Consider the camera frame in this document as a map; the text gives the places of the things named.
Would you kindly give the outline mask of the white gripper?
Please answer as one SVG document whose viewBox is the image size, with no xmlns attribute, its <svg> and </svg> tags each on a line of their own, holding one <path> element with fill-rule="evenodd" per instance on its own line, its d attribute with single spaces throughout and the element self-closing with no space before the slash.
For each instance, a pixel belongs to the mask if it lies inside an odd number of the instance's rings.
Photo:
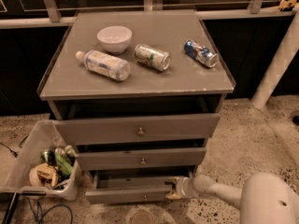
<svg viewBox="0 0 299 224">
<path fill-rule="evenodd" d="M 194 198 L 194 189 L 192 184 L 192 178 L 172 176 L 165 181 L 166 185 L 176 185 L 176 191 L 171 190 L 165 195 L 169 200 L 180 200 Z"/>
</svg>

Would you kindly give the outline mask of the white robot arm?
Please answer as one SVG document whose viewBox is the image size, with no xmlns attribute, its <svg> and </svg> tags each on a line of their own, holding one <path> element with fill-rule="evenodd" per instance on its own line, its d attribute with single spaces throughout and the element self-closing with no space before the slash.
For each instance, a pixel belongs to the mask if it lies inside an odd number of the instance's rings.
<svg viewBox="0 0 299 224">
<path fill-rule="evenodd" d="M 239 211 L 240 224 L 299 224 L 299 195 L 276 175 L 251 175 L 242 189 L 207 175 L 174 176 L 169 182 L 167 199 L 218 198 Z"/>
</svg>

